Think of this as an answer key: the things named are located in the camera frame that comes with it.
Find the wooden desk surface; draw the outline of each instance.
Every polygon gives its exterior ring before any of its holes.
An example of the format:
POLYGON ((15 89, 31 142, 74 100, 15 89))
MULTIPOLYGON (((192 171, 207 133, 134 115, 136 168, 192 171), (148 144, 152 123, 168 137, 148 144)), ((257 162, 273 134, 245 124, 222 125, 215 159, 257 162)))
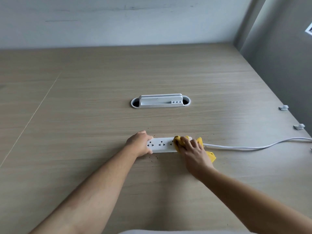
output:
MULTIPOLYGON (((0 52, 0 230, 27 233, 139 130, 154 137, 262 146, 308 137, 231 45, 0 52), (142 94, 182 93, 185 108, 133 109, 142 94)), ((211 150, 221 172, 312 217, 311 143, 211 150)), ((104 233, 244 230, 177 153, 138 159, 104 233)))

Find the yellow cleaning cloth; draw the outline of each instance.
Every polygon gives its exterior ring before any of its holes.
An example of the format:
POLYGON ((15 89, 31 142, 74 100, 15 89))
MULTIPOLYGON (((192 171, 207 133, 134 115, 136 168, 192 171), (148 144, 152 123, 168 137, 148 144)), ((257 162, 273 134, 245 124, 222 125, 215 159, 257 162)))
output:
MULTIPOLYGON (((201 138, 201 137, 199 137, 199 138, 197 139, 197 142, 198 142, 202 147, 204 147, 204 145, 202 144, 202 138, 201 138)), ((175 149, 176 149, 178 152, 180 152, 180 151, 179 151, 179 147, 178 147, 177 144, 180 144, 180 145, 182 145, 183 147, 185 147, 184 142, 181 140, 181 137, 178 136, 178 135, 174 137, 174 147, 175 147, 175 149)), ((210 158, 211 162, 213 162, 214 160, 216 160, 216 156, 213 154, 213 152, 208 152, 208 151, 206 151, 206 153, 207 153, 208 157, 210 158)))

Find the left hand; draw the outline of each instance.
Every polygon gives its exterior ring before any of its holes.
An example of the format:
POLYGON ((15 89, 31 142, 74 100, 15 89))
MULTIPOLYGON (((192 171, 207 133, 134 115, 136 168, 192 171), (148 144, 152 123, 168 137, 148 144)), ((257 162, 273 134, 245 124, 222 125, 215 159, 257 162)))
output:
POLYGON ((152 154, 153 151, 146 146, 147 141, 150 139, 153 139, 153 137, 148 135, 145 130, 142 130, 127 139, 126 146, 130 148, 137 157, 141 157, 147 153, 152 154))

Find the gray wall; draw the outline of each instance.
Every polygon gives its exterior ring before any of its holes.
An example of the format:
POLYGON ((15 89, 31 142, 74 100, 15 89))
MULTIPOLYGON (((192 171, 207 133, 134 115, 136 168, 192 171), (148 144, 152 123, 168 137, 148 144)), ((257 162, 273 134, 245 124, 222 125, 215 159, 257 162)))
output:
POLYGON ((232 42, 252 0, 0 0, 0 48, 232 42))
POLYGON ((267 1, 241 53, 312 135, 312 0, 267 1))

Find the power strip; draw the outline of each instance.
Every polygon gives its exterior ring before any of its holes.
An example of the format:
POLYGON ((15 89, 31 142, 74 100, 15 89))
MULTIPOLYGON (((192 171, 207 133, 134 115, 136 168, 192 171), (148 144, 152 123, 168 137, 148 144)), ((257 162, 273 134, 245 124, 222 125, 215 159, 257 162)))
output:
POLYGON ((147 142, 147 147, 153 151, 153 153, 171 153, 176 152, 173 144, 174 138, 154 138, 147 142))

